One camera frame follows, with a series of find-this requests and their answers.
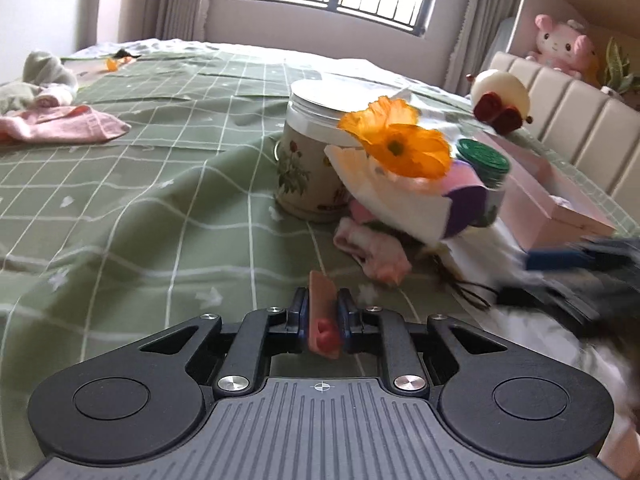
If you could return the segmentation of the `white egg plush red feet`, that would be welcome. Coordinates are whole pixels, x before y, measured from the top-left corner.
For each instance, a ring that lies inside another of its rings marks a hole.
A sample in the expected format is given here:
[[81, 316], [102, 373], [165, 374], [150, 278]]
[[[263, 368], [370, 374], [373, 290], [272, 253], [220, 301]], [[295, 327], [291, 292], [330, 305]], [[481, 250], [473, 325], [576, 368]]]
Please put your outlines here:
[[470, 100], [474, 117], [491, 126], [499, 136], [530, 125], [530, 99], [524, 84], [514, 75], [502, 70], [483, 70], [467, 74], [471, 84]]

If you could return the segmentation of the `potted green plant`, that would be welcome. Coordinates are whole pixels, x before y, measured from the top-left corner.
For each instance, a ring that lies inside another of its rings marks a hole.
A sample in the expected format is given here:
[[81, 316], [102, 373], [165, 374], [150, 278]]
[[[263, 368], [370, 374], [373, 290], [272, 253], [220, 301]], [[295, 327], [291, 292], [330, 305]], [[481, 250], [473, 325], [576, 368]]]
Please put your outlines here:
[[638, 112], [639, 71], [631, 67], [629, 55], [615, 37], [611, 37], [606, 45], [601, 91]]

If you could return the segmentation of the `white purple plush toy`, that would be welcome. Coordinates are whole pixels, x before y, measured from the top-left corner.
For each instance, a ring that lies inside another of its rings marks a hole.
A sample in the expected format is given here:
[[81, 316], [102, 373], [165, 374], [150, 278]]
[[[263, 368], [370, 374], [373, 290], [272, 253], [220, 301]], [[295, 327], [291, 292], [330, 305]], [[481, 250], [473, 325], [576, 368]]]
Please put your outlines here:
[[452, 163], [439, 180], [397, 177], [356, 148], [324, 149], [338, 177], [361, 208], [425, 245], [454, 237], [485, 212], [489, 188], [471, 165]]

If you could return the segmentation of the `small orange toy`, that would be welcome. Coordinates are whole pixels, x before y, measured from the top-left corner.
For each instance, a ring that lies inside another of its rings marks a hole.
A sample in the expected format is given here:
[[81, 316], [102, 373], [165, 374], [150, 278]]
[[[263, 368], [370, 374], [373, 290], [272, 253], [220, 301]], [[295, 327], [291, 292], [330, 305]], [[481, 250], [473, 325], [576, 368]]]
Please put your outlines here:
[[122, 66], [130, 64], [140, 58], [140, 54], [132, 54], [126, 49], [119, 49], [105, 60], [105, 68], [108, 72], [117, 72]]

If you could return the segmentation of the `pink rectangular box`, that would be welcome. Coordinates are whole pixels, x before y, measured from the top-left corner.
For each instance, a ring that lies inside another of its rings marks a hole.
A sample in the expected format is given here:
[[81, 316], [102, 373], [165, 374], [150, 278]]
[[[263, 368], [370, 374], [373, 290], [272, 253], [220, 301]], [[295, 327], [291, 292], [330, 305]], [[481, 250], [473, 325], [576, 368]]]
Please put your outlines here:
[[475, 139], [506, 156], [499, 218], [524, 249], [559, 247], [585, 237], [609, 237], [614, 226], [569, 177], [548, 160], [494, 134]]

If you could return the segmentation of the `pink bunny plush toy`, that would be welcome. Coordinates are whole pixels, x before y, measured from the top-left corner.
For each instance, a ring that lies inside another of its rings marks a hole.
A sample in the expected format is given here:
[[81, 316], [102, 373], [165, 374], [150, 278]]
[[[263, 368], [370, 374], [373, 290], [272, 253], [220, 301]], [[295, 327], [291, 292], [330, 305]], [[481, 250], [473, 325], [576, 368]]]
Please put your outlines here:
[[535, 49], [525, 55], [527, 61], [576, 79], [586, 79], [597, 71], [596, 47], [582, 24], [574, 20], [558, 22], [548, 14], [538, 14], [535, 25]]

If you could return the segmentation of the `beige padded headboard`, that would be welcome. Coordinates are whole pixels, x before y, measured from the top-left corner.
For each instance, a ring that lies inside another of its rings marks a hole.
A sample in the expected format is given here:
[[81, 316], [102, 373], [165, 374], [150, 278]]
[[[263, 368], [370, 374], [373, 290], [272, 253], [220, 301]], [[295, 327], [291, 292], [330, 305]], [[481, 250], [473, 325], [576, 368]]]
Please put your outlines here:
[[638, 219], [639, 113], [589, 84], [509, 53], [497, 53], [490, 66], [529, 91], [533, 123], [527, 131]]

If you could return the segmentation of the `pink folded cloth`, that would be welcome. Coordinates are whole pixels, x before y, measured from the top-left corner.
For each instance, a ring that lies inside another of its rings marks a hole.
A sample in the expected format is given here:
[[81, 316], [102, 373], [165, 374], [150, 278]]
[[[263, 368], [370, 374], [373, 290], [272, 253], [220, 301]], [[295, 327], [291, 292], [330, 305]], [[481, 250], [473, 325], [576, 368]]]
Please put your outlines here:
[[38, 107], [1, 117], [2, 144], [97, 144], [129, 130], [126, 122], [88, 105]]

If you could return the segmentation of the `green checked bed sheet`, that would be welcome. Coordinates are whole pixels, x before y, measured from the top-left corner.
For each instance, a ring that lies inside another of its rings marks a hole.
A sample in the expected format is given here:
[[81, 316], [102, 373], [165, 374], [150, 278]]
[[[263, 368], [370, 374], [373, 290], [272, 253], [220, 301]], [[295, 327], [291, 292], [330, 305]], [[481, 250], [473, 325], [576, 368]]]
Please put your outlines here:
[[80, 92], [128, 122], [1, 151], [6, 479], [608, 479], [600, 382], [458, 319], [416, 270], [360, 312], [353, 360], [288, 350], [327, 226], [280, 211], [286, 94], [319, 65], [217, 46]]

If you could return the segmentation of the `pink crumpled sock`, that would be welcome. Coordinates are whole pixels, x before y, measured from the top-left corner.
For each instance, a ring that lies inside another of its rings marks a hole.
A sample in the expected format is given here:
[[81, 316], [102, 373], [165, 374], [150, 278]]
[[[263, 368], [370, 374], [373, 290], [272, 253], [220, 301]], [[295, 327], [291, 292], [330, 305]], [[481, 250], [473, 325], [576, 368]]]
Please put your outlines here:
[[397, 238], [362, 226], [349, 217], [338, 222], [333, 244], [354, 258], [367, 278], [387, 286], [399, 286], [412, 270]]

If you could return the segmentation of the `floral jar white lid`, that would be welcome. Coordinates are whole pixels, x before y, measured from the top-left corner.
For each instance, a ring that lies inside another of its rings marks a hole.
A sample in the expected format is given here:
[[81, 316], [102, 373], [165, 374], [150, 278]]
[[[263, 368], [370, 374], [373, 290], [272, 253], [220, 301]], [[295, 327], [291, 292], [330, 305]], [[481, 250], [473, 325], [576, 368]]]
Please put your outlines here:
[[291, 84], [283, 134], [274, 149], [276, 201], [284, 211], [317, 223], [344, 216], [350, 195], [324, 149], [329, 145], [356, 148], [359, 143], [338, 128], [338, 122], [347, 113], [364, 110], [380, 96], [408, 99], [410, 92], [346, 76]]

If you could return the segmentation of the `green ridged bottle cap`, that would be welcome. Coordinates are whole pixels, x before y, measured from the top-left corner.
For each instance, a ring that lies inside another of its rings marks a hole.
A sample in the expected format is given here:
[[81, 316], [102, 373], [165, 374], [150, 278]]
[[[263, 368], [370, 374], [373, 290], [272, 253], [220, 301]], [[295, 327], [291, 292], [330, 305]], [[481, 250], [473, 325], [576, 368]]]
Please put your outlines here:
[[457, 159], [469, 164], [488, 188], [500, 188], [506, 180], [511, 164], [509, 159], [491, 146], [469, 138], [456, 142]]

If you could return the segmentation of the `grey green plush toy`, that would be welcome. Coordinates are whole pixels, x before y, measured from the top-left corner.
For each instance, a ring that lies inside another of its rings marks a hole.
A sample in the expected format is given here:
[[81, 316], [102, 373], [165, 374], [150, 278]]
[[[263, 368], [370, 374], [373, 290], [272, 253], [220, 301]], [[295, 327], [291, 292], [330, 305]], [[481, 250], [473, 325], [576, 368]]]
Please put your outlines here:
[[22, 78], [1, 85], [1, 114], [33, 107], [58, 107], [73, 103], [78, 91], [75, 74], [48, 52], [32, 51], [23, 65]]

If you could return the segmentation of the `grey right curtain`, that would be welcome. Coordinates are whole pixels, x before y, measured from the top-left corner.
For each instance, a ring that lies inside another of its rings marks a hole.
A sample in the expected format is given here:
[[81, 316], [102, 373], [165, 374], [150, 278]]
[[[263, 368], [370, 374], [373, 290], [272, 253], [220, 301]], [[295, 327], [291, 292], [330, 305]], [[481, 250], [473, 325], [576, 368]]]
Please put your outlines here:
[[500, 23], [514, 16], [521, 0], [468, 0], [462, 27], [449, 58], [442, 88], [455, 94], [469, 89], [467, 74], [482, 70]]

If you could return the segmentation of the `orange fabric flower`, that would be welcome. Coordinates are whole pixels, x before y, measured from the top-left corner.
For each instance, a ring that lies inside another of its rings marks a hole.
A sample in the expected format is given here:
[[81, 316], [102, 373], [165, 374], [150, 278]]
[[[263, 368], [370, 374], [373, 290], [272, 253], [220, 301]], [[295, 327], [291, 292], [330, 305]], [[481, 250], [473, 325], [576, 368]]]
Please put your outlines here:
[[451, 167], [451, 148], [444, 134], [421, 127], [418, 110], [404, 99], [380, 96], [365, 110], [343, 115], [337, 127], [398, 177], [438, 180]]

